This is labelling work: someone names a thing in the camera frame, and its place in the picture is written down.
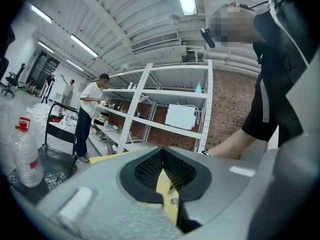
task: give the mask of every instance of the black shirt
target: black shirt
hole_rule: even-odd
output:
[[[54,79],[54,78],[51,78],[51,75],[49,75],[49,76],[46,78],[46,82],[48,83],[49,86],[50,86],[50,84],[51,84],[51,81],[55,82],[55,79]]]
[[[261,64],[255,93],[242,130],[256,139],[269,141],[279,125],[278,146],[303,132],[286,94],[307,68],[289,36],[280,29],[269,11],[254,17],[254,27],[266,42],[256,42],[253,49]],[[269,122],[263,122],[260,82],[263,79],[269,99]]]

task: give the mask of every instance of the white box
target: white box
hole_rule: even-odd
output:
[[[195,108],[190,106],[169,105],[165,124],[185,130],[191,130],[195,126]]]

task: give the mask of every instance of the person in black clothing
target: person in black clothing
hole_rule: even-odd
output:
[[[261,72],[244,125],[223,143],[211,148],[212,156],[234,158],[256,139],[269,141],[279,126],[278,146],[303,132],[286,98],[307,68],[290,37],[273,19],[268,8],[255,12],[245,4],[231,2],[212,16],[210,35],[216,42],[252,44]]]
[[[44,103],[44,99],[45,99],[45,104],[48,104],[48,97],[50,95],[52,87],[55,84],[55,74],[54,73],[52,73],[50,76],[48,76],[45,79],[45,84],[48,84],[48,86],[50,86],[51,82],[53,82],[53,84],[51,85],[50,89],[47,91],[46,97],[43,96],[43,99],[42,99],[41,103]]]

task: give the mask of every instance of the plastic bottle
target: plastic bottle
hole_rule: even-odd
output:
[[[16,125],[13,130],[13,159],[20,182],[33,188],[42,181],[44,169],[40,162],[35,136],[29,131],[29,125],[29,118],[20,117],[19,126]]]
[[[202,93],[202,89],[201,89],[201,85],[200,85],[200,82],[198,83],[198,85],[196,86],[195,88],[195,93]]]

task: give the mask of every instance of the corrugated metal ceiling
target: corrugated metal ceiling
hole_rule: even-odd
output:
[[[49,23],[27,10],[27,19],[38,26],[45,43],[65,57],[71,56],[76,64],[86,66],[84,69],[92,74],[117,72],[124,63],[129,63],[131,67],[145,65],[144,61],[136,58],[130,47],[119,41],[110,26],[104,23],[104,19],[96,11],[92,11],[83,0],[28,1],[52,17],[56,24],[54,30]],[[207,14],[212,14],[220,5],[235,0],[209,0],[206,6],[204,0],[195,0],[198,15],[188,17],[183,15],[179,0],[96,1],[113,17],[132,44],[159,34],[179,31],[182,42],[205,46],[200,34],[200,29],[206,26],[205,8],[210,8]],[[250,5],[261,1],[263,0],[237,0]],[[170,24],[168,19],[172,14],[180,16],[181,24]],[[70,34],[80,38],[98,53],[101,59],[94,59],[68,38]]]

